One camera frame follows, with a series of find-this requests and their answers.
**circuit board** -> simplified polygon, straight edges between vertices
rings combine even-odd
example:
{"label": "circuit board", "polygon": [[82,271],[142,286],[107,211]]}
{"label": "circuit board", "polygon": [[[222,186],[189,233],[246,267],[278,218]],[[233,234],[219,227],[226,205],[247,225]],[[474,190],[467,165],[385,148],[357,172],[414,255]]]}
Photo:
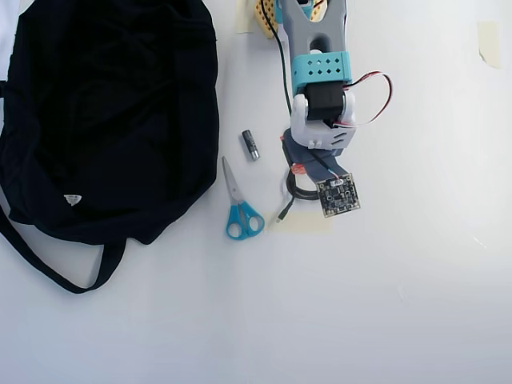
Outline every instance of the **circuit board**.
{"label": "circuit board", "polygon": [[361,208],[352,174],[317,182],[317,190],[326,218]]}

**bag strap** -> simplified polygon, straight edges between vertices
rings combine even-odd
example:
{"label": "bag strap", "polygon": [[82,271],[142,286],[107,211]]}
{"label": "bag strap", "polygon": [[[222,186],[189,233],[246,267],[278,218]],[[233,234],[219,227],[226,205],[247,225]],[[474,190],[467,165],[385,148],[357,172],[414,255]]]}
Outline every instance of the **bag strap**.
{"label": "bag strap", "polygon": [[105,284],[117,269],[126,248],[126,240],[124,242],[105,245],[103,248],[102,262],[99,267],[98,278],[91,287],[81,288],[48,267],[48,265],[32,251],[28,244],[26,244],[25,240],[22,239],[20,234],[10,223],[2,208],[0,208],[0,233],[4,235],[16,251],[19,252],[20,255],[23,256],[23,258],[36,270],[42,272],[62,288],[74,294],[83,294],[91,290],[96,290]]}

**blue scissors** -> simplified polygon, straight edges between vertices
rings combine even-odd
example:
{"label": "blue scissors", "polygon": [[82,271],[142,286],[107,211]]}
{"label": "blue scissors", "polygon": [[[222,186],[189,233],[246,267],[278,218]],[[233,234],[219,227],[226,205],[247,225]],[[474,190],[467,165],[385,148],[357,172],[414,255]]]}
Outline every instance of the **blue scissors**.
{"label": "blue scissors", "polygon": [[[246,238],[252,238],[265,228],[265,220],[258,212],[253,210],[243,198],[226,157],[222,158],[222,168],[224,169],[227,189],[230,192],[231,197],[231,211],[227,220],[226,233],[233,240],[245,240]],[[258,224],[258,228],[254,229],[251,227],[251,219],[255,222],[254,224]],[[235,230],[238,230],[238,236],[233,236],[230,233],[230,231]]]}

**battery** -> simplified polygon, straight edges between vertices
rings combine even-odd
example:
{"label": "battery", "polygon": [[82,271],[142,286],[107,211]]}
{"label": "battery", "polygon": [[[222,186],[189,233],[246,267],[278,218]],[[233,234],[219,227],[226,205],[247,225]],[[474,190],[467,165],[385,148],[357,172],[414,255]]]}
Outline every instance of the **battery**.
{"label": "battery", "polygon": [[254,142],[254,138],[250,130],[244,130],[242,132],[243,141],[246,143],[247,150],[250,153],[250,156],[254,161],[259,159],[258,148],[256,147],[256,143]]}

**teal bracket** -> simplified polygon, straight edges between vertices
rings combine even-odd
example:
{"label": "teal bracket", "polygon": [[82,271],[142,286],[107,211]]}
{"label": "teal bracket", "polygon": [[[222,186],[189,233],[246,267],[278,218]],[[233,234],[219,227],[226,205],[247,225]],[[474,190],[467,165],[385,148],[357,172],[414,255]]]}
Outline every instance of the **teal bracket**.
{"label": "teal bracket", "polygon": [[291,64],[291,78],[294,96],[314,82],[352,82],[348,52],[326,54],[301,54]]}
{"label": "teal bracket", "polygon": [[[301,6],[302,10],[304,11],[304,14],[308,18],[308,20],[311,18],[311,15],[313,13],[313,0],[310,0],[308,4],[305,4],[304,6]],[[282,10],[279,5],[279,0],[274,0],[274,10],[275,10],[275,21],[277,24],[282,24]]]}

